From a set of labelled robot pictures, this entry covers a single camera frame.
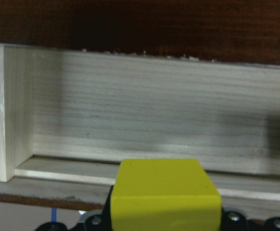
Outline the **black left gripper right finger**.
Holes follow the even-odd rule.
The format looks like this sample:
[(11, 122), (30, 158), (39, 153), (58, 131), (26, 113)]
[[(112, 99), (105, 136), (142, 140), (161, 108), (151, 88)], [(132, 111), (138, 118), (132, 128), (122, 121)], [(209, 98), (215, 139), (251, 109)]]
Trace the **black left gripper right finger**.
[(240, 209), (223, 207), (221, 231), (280, 231), (280, 217), (258, 220)]

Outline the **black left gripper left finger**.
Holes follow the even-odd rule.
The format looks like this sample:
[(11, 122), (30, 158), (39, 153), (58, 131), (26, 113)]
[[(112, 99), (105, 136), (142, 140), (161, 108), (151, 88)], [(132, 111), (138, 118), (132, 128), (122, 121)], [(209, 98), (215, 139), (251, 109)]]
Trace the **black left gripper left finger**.
[(102, 210), (92, 210), (80, 216), (78, 223), (68, 229), (61, 222), (46, 222), (36, 228), (36, 231), (112, 231), (110, 199), (113, 186), (110, 187), (104, 208)]

